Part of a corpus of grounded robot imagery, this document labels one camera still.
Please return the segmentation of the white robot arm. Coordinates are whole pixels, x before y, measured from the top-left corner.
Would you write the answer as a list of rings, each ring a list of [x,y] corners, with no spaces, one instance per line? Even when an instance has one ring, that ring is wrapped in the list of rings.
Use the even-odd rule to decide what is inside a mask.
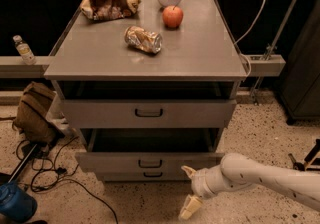
[[[181,169],[191,180],[193,194],[186,197],[180,220],[188,220],[204,200],[220,192],[234,192],[254,184],[320,211],[320,175],[317,173],[264,165],[239,153],[224,155],[220,164],[211,168],[194,170],[182,166]]]

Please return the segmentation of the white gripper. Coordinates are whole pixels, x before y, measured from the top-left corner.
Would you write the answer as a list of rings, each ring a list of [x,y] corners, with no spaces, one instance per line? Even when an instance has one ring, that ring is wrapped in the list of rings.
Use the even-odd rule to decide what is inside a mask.
[[[222,174],[219,165],[199,170],[183,165],[181,169],[191,179],[191,189],[194,195],[186,197],[179,213],[180,220],[188,220],[198,211],[203,205],[202,200],[216,197],[221,192],[233,189],[233,183]]]

